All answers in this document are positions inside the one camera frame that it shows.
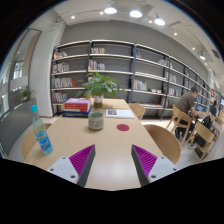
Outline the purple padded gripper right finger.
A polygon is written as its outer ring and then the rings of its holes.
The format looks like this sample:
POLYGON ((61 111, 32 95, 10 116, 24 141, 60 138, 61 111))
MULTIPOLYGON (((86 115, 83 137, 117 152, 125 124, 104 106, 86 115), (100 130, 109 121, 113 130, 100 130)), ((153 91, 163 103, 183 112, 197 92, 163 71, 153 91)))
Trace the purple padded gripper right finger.
POLYGON ((178 170, 166 156, 157 157, 136 145, 132 145, 131 155, 141 186, 155 182, 178 170))

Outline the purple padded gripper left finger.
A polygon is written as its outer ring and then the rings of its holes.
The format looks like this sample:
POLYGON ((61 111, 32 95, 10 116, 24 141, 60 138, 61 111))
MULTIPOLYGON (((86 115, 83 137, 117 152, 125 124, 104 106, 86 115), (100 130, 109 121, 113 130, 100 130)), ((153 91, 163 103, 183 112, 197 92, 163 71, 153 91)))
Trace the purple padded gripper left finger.
POLYGON ((90 145, 70 157, 62 156, 47 171, 81 187, 86 185, 95 157, 95 145, 90 145))

